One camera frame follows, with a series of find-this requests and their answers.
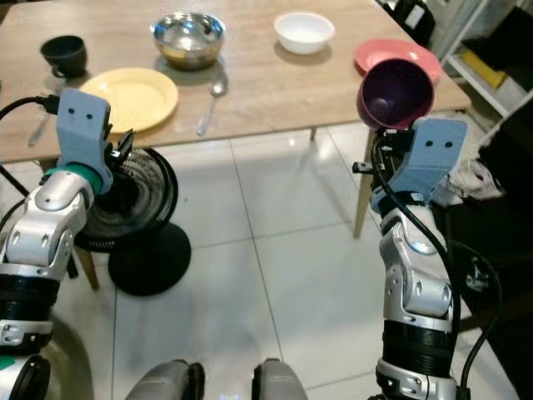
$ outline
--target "purple bowl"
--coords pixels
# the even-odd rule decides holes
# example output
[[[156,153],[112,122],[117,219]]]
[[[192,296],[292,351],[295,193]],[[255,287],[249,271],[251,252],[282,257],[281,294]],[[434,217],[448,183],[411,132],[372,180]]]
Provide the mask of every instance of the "purple bowl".
[[[406,129],[433,105],[433,83],[413,62],[380,62],[366,74],[357,94],[359,117],[370,128]]]

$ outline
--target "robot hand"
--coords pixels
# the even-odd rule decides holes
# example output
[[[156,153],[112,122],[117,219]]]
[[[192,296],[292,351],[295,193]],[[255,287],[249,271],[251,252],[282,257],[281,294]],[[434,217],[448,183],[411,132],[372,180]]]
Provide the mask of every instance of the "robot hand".
[[[387,175],[388,183],[378,182],[371,197],[372,209],[382,217],[380,253],[386,267],[383,357],[377,363],[376,378],[387,399],[456,398],[450,368],[460,304],[454,301],[457,297],[450,284],[438,277],[445,270],[443,252],[382,185],[401,199],[443,248],[445,240],[427,203],[455,166],[465,137],[464,122],[419,118],[409,132],[378,132],[374,143],[374,153],[387,150],[382,160],[373,159],[372,164],[380,168],[380,181]],[[356,163],[353,169],[358,172],[361,165]]]
[[[109,167],[132,145],[129,132],[112,150],[109,104],[73,89],[57,110],[62,158],[31,192],[0,252],[0,400],[41,400],[50,365],[39,356],[52,336],[50,313],[95,195],[112,185]]]

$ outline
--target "black cup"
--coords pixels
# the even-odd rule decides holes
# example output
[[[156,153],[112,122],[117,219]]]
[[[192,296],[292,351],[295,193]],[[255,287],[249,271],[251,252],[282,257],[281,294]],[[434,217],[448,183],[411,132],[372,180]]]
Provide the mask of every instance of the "black cup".
[[[79,78],[85,75],[87,50],[78,36],[60,36],[41,46],[41,54],[52,66],[54,77]]]

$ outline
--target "white tile floor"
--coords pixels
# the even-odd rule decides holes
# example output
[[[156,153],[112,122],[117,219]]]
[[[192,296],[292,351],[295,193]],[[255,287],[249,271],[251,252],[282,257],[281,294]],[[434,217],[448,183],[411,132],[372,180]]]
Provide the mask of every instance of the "white tile floor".
[[[471,126],[465,153],[482,132]],[[206,399],[250,398],[253,368],[283,358],[311,400],[367,398],[379,392],[384,267],[371,214],[351,236],[358,179],[350,174],[366,145],[362,124],[205,142],[161,151],[180,198],[172,221],[188,233],[192,262],[169,291],[131,297],[110,282],[66,279],[56,312],[85,343],[97,400],[119,400],[157,363],[187,358],[207,369]],[[32,163],[10,166],[25,185]],[[18,197],[2,179],[0,213]],[[459,376],[476,333],[461,336]],[[471,374],[474,399],[515,399],[485,345]]]

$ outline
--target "yellow object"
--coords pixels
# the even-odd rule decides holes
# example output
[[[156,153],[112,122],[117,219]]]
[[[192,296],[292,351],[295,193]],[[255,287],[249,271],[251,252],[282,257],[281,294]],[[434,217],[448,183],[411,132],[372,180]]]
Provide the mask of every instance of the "yellow object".
[[[494,89],[498,88],[506,80],[507,74],[503,71],[495,71],[486,65],[473,52],[468,50],[462,55],[463,61],[482,77]]]
[[[174,111],[178,101],[177,87],[169,77],[143,68],[105,72],[85,82],[80,90],[109,102],[112,133],[152,128]]]

